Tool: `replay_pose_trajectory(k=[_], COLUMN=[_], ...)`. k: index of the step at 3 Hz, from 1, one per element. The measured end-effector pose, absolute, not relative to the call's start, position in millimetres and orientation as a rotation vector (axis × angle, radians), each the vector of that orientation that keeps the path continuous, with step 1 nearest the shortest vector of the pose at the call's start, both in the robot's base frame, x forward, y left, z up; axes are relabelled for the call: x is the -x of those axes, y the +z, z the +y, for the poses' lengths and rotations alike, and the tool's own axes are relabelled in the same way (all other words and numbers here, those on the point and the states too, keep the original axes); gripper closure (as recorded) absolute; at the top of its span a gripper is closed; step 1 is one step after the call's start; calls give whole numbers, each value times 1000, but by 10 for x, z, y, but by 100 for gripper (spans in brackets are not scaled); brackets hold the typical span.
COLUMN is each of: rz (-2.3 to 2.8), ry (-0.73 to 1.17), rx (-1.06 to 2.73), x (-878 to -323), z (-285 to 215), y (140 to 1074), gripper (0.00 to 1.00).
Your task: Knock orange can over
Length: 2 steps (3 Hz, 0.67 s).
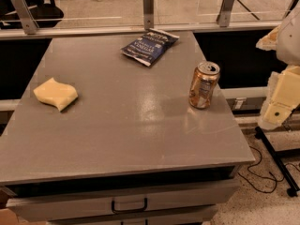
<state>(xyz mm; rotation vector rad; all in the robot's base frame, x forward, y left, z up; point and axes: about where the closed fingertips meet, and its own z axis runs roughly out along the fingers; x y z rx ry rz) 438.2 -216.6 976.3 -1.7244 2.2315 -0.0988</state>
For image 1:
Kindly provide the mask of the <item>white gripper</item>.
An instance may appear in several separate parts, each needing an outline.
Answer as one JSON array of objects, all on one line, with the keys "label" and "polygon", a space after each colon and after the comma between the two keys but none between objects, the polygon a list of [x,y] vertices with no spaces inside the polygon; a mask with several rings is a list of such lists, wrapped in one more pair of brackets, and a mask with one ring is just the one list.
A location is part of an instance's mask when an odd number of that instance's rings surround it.
[{"label": "white gripper", "polygon": [[256,47],[277,50],[278,60],[296,65],[287,66],[281,73],[272,72],[269,77],[258,125],[272,130],[280,127],[300,105],[300,7],[294,8],[280,26],[260,38]]}]

